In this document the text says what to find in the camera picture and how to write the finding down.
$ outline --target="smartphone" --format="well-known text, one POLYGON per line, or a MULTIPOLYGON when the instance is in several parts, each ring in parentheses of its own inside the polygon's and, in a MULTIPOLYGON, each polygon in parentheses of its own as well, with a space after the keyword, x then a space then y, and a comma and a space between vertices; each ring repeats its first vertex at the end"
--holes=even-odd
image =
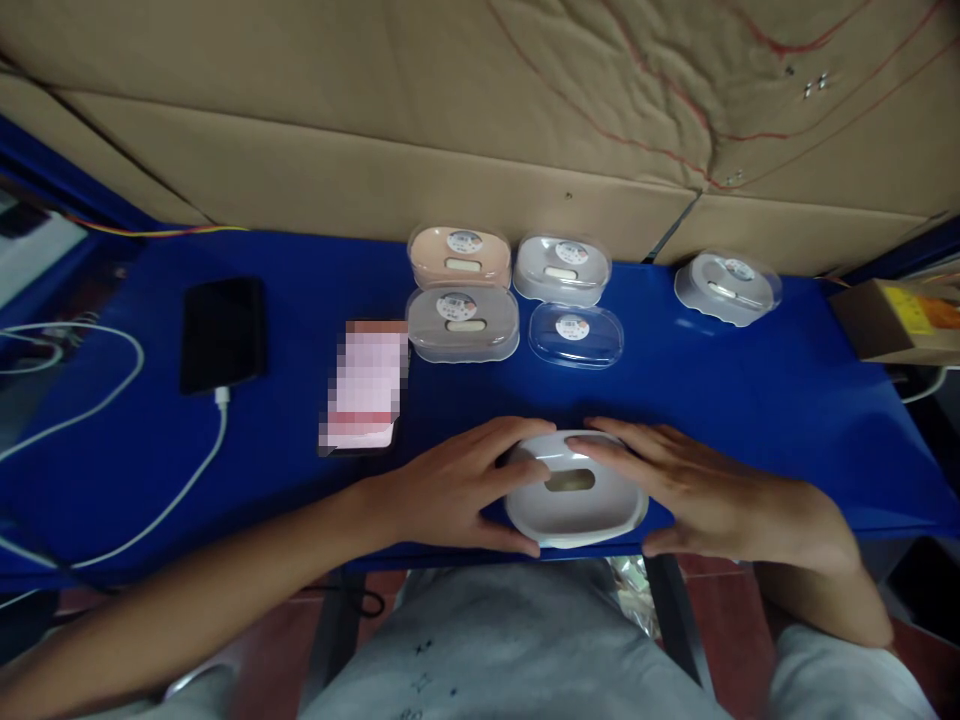
POLYGON ((237 277, 197 285, 183 300, 180 392, 198 395, 262 375, 263 283, 237 277))
POLYGON ((407 385, 410 346, 403 320, 352 320, 328 383, 317 452, 385 453, 396 440, 407 385))

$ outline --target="plastic bag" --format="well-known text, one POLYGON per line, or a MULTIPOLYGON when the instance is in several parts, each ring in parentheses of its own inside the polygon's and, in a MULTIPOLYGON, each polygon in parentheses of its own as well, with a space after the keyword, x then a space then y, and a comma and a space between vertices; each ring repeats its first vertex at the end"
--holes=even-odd
POLYGON ((620 610, 653 640, 660 637, 657 609, 647 581, 647 569, 642 555, 607 558, 617 583, 620 610))

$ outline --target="orange label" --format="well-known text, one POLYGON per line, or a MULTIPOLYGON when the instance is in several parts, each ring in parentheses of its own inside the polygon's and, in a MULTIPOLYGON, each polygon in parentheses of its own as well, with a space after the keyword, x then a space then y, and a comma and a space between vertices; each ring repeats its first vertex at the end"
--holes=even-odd
POLYGON ((923 314, 935 328, 960 330, 960 310, 957 310, 952 303, 943 298, 930 298, 923 295, 918 295, 917 301, 923 308, 923 314))

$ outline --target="pixelated phone screen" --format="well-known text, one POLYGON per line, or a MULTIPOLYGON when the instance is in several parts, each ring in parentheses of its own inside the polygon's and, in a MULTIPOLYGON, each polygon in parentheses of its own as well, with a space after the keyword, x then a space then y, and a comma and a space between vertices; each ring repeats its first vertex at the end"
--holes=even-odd
POLYGON ((321 455, 389 448, 406 389, 410 355, 403 320, 352 320, 337 347, 321 412, 321 455))

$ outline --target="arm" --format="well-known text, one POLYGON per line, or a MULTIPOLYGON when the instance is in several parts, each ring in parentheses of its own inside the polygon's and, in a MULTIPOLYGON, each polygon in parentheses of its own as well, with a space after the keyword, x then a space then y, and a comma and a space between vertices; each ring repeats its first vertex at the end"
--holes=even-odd
POLYGON ((814 486, 738 463, 667 426, 587 421, 623 448, 570 446, 635 480, 670 510, 643 553, 696 553, 757 563, 760 589, 798 620, 842 640, 886 647, 893 628, 840 510, 814 486))
POLYGON ((301 587, 401 541, 539 555, 479 512, 548 479, 497 456, 556 428, 498 418, 408 465, 218 542, 77 621, 0 674, 0 719, 75 715, 129 701, 198 665, 301 587))

